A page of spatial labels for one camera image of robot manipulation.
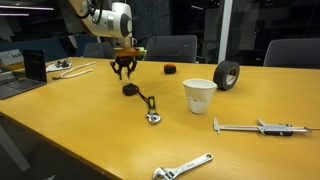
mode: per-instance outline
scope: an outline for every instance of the chair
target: chair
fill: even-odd
[[[155,36],[146,47],[146,61],[196,62],[197,36]]]
[[[320,38],[271,41],[264,66],[320,69]]]
[[[109,42],[88,43],[86,44],[83,57],[100,58],[100,59],[114,59],[114,49]]]

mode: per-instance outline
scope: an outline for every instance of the black tape roll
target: black tape roll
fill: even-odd
[[[237,82],[239,74],[240,67],[237,62],[222,61],[214,72],[213,82],[218,85],[219,89],[227,91]]]

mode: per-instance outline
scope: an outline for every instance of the yellow table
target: yellow table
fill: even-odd
[[[94,71],[0,101],[6,117],[72,155],[119,179],[151,179],[158,167],[178,167],[207,152],[213,161],[178,179],[318,179],[320,132],[291,137],[213,131],[223,125],[290,123],[320,128],[320,71],[242,66],[237,84],[217,90],[204,114],[189,111],[182,81],[212,80],[215,65],[179,64],[165,75],[161,62],[138,62],[131,76],[145,96],[156,97],[160,124],[145,118],[138,95],[124,96],[109,60],[70,58],[73,66],[96,61]]]

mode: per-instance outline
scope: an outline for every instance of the adjustable wrench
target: adjustable wrench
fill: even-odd
[[[149,120],[151,125],[156,125],[160,122],[161,116],[156,112],[156,104],[154,96],[149,96],[147,98],[147,104],[149,107],[149,112],[147,113],[146,117]]]
[[[157,168],[153,173],[153,180],[173,180],[175,179],[179,174],[188,171],[192,168],[195,168],[201,164],[204,164],[208,161],[211,161],[213,159],[213,155],[210,153],[206,153],[178,168]]]

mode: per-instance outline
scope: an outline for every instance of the laptop screen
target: laptop screen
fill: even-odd
[[[23,50],[26,77],[47,82],[46,64],[43,50]]]

